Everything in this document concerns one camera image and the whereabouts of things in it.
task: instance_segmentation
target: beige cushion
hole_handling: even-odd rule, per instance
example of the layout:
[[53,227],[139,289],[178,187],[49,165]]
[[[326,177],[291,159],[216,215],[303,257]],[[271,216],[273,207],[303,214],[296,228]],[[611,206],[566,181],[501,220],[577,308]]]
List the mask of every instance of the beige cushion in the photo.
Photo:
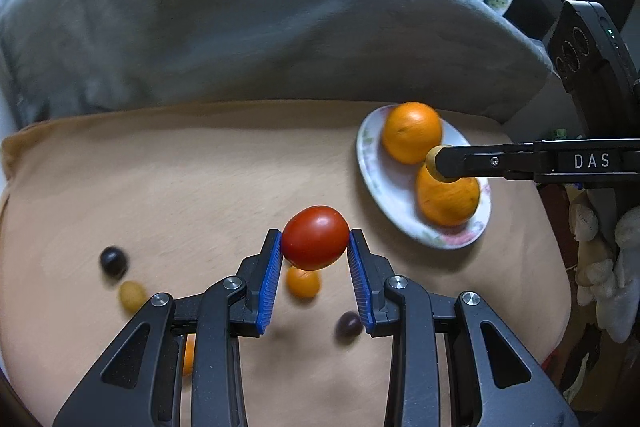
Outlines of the beige cushion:
[[[0,344],[34,415],[51,425],[126,323],[98,266],[104,247],[129,253],[127,279],[178,298],[235,273],[267,229],[312,204],[337,208],[374,253],[429,291],[477,291],[543,360],[564,331],[570,293],[534,185],[492,180],[492,216],[475,244],[424,247],[383,216],[358,172],[356,131],[375,107],[192,105],[53,121],[5,140]],[[507,141],[491,120],[442,115],[472,143]],[[356,307],[346,258],[321,276],[310,306],[294,302],[281,280],[265,336],[241,339],[252,426],[383,422],[390,339],[361,335],[337,346],[335,321]]]

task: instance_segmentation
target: white plush toy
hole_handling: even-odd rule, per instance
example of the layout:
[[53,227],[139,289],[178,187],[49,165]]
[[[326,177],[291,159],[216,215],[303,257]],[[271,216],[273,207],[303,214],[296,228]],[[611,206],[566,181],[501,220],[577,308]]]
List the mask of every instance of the white plush toy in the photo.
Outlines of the white plush toy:
[[640,301],[640,206],[622,216],[615,240],[620,254],[615,260],[598,228],[598,218],[587,193],[581,193],[569,209],[569,225],[578,241],[577,301],[596,301],[598,327],[617,343],[631,333]]

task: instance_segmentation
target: gray blanket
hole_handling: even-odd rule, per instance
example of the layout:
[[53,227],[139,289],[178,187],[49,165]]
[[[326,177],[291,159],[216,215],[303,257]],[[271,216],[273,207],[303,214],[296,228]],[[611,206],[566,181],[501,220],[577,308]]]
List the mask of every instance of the gray blanket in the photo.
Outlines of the gray blanket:
[[552,67],[477,0],[4,0],[24,125],[209,100],[420,100],[500,122]]

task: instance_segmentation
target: orange cherry tomato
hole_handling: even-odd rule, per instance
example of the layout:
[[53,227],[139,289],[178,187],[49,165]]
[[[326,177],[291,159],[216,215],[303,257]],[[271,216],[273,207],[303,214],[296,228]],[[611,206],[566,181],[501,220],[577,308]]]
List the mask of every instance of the orange cherry tomato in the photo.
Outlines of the orange cherry tomato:
[[287,287],[296,297],[311,299],[320,291],[320,274],[291,266],[287,270]]
[[193,372],[193,353],[196,347],[196,336],[187,335],[187,344],[184,346],[184,363],[182,375],[188,377]]
[[282,231],[280,250],[301,270],[319,270],[334,263],[347,248],[349,225],[330,206],[310,206],[291,219]]

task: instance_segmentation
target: white plate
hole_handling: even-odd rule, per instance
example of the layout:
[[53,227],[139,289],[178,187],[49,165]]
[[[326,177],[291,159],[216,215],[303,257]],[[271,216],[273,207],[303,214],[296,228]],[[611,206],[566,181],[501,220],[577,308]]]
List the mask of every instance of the white plate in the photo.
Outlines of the white plate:
[[[388,155],[380,139],[386,117],[395,105],[376,109],[364,119],[356,139],[358,165],[380,209],[396,227],[416,241],[441,250],[466,247],[484,232],[491,214],[491,189],[486,178],[478,178],[480,201],[476,213],[459,227],[438,227],[422,215],[415,200],[418,165],[403,165]],[[451,124],[442,122],[442,143],[469,145]]]

